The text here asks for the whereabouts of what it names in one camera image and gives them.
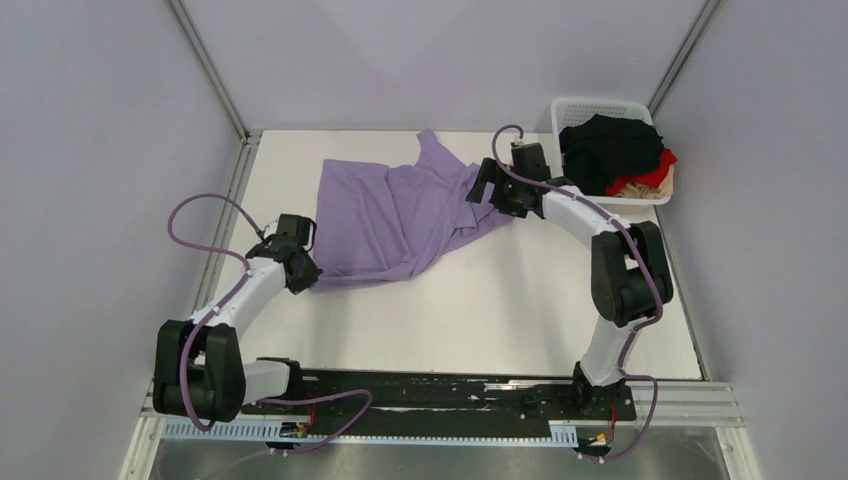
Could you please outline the purple t shirt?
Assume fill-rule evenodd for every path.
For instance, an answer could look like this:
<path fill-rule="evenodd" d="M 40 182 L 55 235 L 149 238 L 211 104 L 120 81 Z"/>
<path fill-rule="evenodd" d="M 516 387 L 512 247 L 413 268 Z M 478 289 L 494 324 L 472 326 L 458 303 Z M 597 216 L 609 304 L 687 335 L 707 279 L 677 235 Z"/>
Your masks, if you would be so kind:
<path fill-rule="evenodd" d="M 317 193 L 313 289 L 330 292 L 410 280 L 443 255 L 510 223 L 466 196 L 479 167 L 432 130 L 417 135 L 412 165 L 327 159 Z"/>

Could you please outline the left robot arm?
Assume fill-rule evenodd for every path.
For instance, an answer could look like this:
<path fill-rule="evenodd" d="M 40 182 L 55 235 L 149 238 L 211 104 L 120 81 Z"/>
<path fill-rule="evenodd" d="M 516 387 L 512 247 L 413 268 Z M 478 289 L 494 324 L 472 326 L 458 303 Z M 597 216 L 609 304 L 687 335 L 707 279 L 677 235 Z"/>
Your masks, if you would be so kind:
<path fill-rule="evenodd" d="M 317 224 L 282 214 L 276 230 L 240 257 L 242 275 L 228 291 L 157 334 L 152 403 L 156 412 L 189 418 L 207 431 L 245 405 L 268 398 L 283 413 L 306 400 L 300 364 L 288 358 L 242 358 L 240 340 L 283 291 L 310 289 L 321 269 L 310 255 Z"/>

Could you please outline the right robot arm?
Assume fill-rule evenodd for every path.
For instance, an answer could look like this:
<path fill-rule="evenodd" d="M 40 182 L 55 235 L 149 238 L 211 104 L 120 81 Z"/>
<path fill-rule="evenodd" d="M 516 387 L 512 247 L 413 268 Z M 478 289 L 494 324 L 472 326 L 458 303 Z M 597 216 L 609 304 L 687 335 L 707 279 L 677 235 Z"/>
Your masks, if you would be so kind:
<path fill-rule="evenodd" d="M 590 294 L 598 313 L 588 350 L 577 363 L 571 403 L 596 417 L 611 403 L 608 387 L 622 383 L 635 340 L 657 323 L 674 295 L 662 235 L 652 221 L 633 223 L 590 200 L 563 177 L 553 178 L 538 143 L 512 146 L 513 163 L 482 161 L 466 199 L 489 202 L 503 214 L 534 213 L 579 240 L 590 253 Z"/>

